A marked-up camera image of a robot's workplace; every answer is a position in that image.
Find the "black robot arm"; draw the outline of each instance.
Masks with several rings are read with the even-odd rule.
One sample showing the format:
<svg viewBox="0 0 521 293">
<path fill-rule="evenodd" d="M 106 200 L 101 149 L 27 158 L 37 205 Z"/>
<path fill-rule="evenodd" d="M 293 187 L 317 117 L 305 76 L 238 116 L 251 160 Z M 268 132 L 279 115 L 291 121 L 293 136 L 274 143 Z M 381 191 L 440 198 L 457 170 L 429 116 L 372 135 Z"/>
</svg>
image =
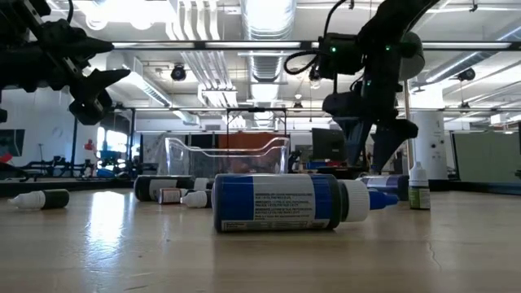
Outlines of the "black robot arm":
<svg viewBox="0 0 521 293">
<path fill-rule="evenodd" d="M 386 0 L 356 35 L 328 33 L 332 12 L 345 0 L 334 5 L 328 15 L 325 35 L 318 38 L 318 50 L 299 52 L 284 64 L 288 74 L 298 74 L 306 68 L 317 68 L 321 78 L 335 80 L 333 94 L 328 95 L 322 110 L 333 116 L 346 137 L 348 162 L 354 165 L 366 144 L 372 125 L 374 160 L 372 169 L 381 171 L 385 163 L 406 139 L 418 135 L 418 127 L 407 120 L 397 120 L 396 92 L 399 84 L 401 59 L 411 57 L 414 44 L 401 42 L 422 15 L 439 0 Z M 289 60 L 307 54 L 316 55 L 303 69 L 291 71 Z M 337 93 L 338 74 L 354 75 L 364 69 L 361 81 L 353 83 L 349 92 Z"/>
<path fill-rule="evenodd" d="M 70 112 L 84 125 L 100 122 L 112 107 L 106 88 L 130 71 L 95 69 L 85 77 L 82 70 L 89 59 L 114 46 L 87 37 L 66 20 L 43 22 L 41 16 L 50 14 L 46 0 L 4 0 L 0 12 L 0 93 L 9 88 L 34 92 L 47 86 L 61 90 L 68 85 L 74 97 Z M 36 41 L 29 40 L 29 32 Z M 6 119 L 7 113 L 0 110 L 0 123 Z"/>
</svg>

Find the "white dropper bottle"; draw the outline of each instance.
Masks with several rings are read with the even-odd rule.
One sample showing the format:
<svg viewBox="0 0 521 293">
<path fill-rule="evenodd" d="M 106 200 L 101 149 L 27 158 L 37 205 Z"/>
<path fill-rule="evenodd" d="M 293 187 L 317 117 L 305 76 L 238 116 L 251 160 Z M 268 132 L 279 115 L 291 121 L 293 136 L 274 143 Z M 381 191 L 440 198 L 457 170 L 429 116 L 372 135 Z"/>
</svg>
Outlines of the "white dropper bottle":
<svg viewBox="0 0 521 293">
<path fill-rule="evenodd" d="M 32 191 L 9 199 L 11 205 L 26 210 L 64 208 L 68 201 L 69 193 L 66 190 Z"/>
</svg>

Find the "wall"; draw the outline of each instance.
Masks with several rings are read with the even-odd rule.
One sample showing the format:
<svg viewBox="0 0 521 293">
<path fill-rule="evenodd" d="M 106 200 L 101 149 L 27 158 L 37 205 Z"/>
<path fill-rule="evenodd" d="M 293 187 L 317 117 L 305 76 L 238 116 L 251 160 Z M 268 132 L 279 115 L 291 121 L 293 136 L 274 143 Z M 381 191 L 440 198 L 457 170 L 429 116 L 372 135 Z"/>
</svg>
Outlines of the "wall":
<svg viewBox="0 0 521 293">
<path fill-rule="evenodd" d="M 4 90 L 0 107 L 8 111 L 7 123 L 0 129 L 25 129 L 24 148 L 21 157 L 11 161 L 22 166 L 30 161 L 52 160 L 54 155 L 70 161 L 72 154 L 72 131 L 74 116 L 68 111 L 72 98 L 64 92 L 39 89 L 35 93 L 23 90 Z M 87 139 L 96 143 L 98 126 L 78 124 L 77 164 L 90 159 L 91 153 L 83 148 Z"/>
<path fill-rule="evenodd" d="M 462 181 L 519 183 L 521 169 L 517 134 L 456 133 L 458 171 Z"/>
</svg>

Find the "white column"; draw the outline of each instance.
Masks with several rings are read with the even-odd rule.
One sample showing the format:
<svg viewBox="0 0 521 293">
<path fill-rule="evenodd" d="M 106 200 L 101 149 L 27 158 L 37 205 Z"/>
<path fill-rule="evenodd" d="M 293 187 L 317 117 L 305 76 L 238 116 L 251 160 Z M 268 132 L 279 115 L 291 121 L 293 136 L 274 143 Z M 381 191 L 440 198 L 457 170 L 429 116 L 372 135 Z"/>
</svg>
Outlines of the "white column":
<svg viewBox="0 0 521 293">
<path fill-rule="evenodd" d="M 430 85 L 425 91 L 411 94 L 411 107 L 442 108 L 442 88 Z M 412 112 L 411 120 L 418 126 L 413 140 L 414 160 L 422 163 L 430 180 L 447 180 L 447 159 L 443 112 Z"/>
</svg>

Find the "red object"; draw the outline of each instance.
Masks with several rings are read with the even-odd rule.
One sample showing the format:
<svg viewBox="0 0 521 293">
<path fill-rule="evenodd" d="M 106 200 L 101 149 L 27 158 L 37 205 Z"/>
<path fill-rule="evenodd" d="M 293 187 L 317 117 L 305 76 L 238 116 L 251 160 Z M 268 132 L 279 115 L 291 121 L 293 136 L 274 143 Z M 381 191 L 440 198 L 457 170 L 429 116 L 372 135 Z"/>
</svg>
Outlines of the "red object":
<svg viewBox="0 0 521 293">
<path fill-rule="evenodd" d="M 13 159 L 13 155 L 11 155 L 10 153 L 6 153 L 5 155 L 0 157 L 0 163 L 7 163 L 12 159 Z"/>
<path fill-rule="evenodd" d="M 94 144 L 92 143 L 92 139 L 89 139 L 88 142 L 83 147 L 87 151 L 92 151 L 94 149 Z"/>
</svg>

